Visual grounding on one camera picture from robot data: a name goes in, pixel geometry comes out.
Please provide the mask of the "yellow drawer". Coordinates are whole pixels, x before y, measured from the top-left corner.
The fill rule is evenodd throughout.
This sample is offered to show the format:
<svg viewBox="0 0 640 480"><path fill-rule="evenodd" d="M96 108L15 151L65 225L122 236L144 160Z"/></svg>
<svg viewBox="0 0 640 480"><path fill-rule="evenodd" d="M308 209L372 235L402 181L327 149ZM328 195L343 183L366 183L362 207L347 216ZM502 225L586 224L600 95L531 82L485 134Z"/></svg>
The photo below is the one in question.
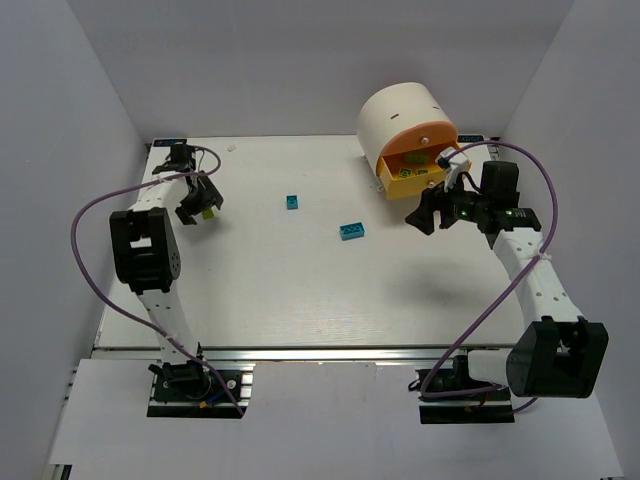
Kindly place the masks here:
<svg viewBox="0 0 640 480"><path fill-rule="evenodd" d="M376 175L384 188L387 200L416 196L427 188L444 182L447 172L436 162L444 152L458 149L457 142L448 142L418 150L380 156Z"/></svg>

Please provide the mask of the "orange drawer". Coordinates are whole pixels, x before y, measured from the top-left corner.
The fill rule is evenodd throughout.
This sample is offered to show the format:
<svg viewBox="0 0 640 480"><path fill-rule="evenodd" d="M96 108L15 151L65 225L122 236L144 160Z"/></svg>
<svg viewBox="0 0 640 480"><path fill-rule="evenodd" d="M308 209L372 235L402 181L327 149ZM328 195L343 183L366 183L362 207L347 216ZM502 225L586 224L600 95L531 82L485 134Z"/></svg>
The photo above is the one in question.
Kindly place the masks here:
<svg viewBox="0 0 640 480"><path fill-rule="evenodd" d="M380 155L389 156L406 153L421 148L441 145L457 140L458 131L449 121L433 121L406 128L391 137L382 148ZM429 143L421 143L423 137L429 138Z"/></svg>

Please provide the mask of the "long teal lego brick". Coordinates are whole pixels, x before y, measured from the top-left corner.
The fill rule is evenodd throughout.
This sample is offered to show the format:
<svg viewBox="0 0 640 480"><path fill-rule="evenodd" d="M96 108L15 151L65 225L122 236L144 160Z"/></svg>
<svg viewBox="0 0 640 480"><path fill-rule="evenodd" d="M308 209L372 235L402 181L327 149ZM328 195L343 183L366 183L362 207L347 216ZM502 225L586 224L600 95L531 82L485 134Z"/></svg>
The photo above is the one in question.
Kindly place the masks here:
<svg viewBox="0 0 640 480"><path fill-rule="evenodd" d="M366 234L362 222L350 223L339 227L339 235L342 241L362 238Z"/></svg>

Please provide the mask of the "small teal lego brick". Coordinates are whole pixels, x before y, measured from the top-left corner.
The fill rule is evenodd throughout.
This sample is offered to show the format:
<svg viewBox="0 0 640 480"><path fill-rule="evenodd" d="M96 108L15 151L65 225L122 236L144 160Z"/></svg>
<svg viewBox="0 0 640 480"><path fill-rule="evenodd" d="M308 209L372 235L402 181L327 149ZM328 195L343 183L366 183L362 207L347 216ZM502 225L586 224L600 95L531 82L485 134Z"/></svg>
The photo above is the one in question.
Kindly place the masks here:
<svg viewBox="0 0 640 480"><path fill-rule="evenodd" d="M299 208L298 197L296 195L286 196L286 208L288 210L296 210Z"/></svg>

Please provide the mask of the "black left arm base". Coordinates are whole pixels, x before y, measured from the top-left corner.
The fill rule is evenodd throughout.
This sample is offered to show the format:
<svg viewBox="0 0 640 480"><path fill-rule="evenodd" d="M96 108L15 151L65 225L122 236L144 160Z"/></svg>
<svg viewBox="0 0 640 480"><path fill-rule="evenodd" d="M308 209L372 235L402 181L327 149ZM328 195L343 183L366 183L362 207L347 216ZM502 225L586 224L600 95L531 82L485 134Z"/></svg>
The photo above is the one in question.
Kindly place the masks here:
<svg viewBox="0 0 640 480"><path fill-rule="evenodd" d="M241 419L249 403L247 372L184 364L151 364L149 418Z"/></svg>

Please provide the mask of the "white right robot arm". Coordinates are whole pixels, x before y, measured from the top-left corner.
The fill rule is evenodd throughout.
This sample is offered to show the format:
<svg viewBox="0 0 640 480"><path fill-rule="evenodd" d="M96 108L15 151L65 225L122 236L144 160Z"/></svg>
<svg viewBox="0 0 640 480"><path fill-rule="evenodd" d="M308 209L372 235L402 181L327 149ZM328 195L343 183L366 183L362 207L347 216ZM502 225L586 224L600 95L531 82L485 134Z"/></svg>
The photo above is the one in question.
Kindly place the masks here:
<svg viewBox="0 0 640 480"><path fill-rule="evenodd" d="M475 224L502 263L528 325L510 349L456 352L451 382L423 381L423 397L469 395L508 388L518 397L587 398L609 336L589 322L570 300L550 259L544 257L539 220L518 205L519 169L512 162L488 161L478 188L467 190L467 162L442 161L447 175L425 190L407 223L430 235L458 221Z"/></svg>

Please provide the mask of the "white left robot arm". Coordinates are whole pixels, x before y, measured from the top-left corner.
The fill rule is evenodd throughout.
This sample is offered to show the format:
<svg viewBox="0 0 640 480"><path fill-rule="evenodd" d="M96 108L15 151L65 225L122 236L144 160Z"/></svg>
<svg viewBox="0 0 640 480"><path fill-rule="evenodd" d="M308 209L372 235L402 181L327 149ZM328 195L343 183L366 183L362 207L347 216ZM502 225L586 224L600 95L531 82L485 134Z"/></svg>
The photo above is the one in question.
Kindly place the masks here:
<svg viewBox="0 0 640 480"><path fill-rule="evenodd" d="M182 260L172 221L192 226L222 207L222 194L202 169L206 155L219 159L203 146L172 145L136 202L109 218L116 275L143 305L156 329L161 360L170 367L203 358L178 294Z"/></svg>

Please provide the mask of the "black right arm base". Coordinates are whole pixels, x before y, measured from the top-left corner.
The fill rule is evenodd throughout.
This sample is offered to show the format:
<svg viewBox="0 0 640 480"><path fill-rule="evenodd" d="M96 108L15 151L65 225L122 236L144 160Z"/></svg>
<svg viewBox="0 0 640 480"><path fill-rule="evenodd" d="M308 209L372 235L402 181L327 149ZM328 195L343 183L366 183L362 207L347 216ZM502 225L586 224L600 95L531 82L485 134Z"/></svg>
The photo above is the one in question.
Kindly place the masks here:
<svg viewBox="0 0 640 480"><path fill-rule="evenodd" d="M489 390L491 383L473 380L468 373L467 356L457 354L447 359L426 387L422 383L437 363L436 358L422 358L407 390L418 398L421 425L491 425L513 424L515 414L511 393L506 387Z"/></svg>

